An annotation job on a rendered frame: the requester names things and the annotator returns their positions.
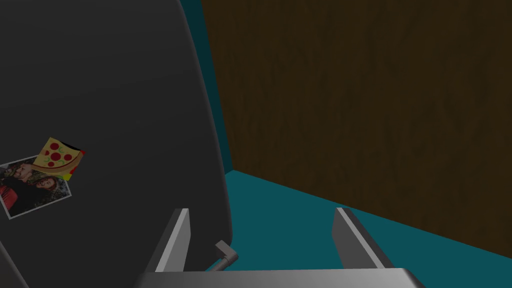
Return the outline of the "photo of two people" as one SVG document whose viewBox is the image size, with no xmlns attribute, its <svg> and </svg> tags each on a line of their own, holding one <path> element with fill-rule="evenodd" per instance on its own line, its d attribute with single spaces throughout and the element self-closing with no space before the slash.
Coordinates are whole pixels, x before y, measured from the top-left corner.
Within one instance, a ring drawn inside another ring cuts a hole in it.
<svg viewBox="0 0 512 288">
<path fill-rule="evenodd" d="M 72 196 L 67 181 L 34 168 L 36 156 L 0 164 L 0 197 L 9 220 Z"/>
</svg>

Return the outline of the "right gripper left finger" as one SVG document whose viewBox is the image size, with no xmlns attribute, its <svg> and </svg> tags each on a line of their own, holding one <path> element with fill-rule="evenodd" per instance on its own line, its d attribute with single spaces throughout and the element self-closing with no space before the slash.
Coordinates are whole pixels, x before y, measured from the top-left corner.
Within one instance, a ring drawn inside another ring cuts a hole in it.
<svg viewBox="0 0 512 288">
<path fill-rule="evenodd" d="M 149 260 L 146 272 L 183 272 L 191 239 L 189 209 L 173 211 Z"/>
</svg>

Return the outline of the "dark grey fridge door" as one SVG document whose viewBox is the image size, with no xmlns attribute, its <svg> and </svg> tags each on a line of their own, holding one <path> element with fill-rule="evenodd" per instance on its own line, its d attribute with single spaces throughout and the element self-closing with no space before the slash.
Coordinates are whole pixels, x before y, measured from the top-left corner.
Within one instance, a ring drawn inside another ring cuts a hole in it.
<svg viewBox="0 0 512 288">
<path fill-rule="evenodd" d="M 0 0 L 0 165 L 85 152 L 71 196 L 0 211 L 0 288 L 135 288 L 176 209 L 184 270 L 232 239 L 220 148 L 179 0 Z"/>
</svg>

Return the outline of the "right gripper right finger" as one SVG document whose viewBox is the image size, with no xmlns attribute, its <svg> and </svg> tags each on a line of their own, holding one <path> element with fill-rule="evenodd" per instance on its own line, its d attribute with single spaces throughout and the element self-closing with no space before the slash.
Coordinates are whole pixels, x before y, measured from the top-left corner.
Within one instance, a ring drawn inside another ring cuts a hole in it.
<svg viewBox="0 0 512 288">
<path fill-rule="evenodd" d="M 331 235 L 345 269 L 395 268 L 348 207 L 335 209 Z"/>
</svg>

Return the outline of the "pizza slice magnet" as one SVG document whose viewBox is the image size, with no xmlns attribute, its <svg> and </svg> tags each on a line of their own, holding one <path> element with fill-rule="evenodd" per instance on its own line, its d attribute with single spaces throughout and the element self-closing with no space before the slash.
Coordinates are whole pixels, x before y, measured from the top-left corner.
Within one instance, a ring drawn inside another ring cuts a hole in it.
<svg viewBox="0 0 512 288">
<path fill-rule="evenodd" d="M 69 181 L 85 152 L 50 137 L 31 167 L 48 176 Z"/>
</svg>

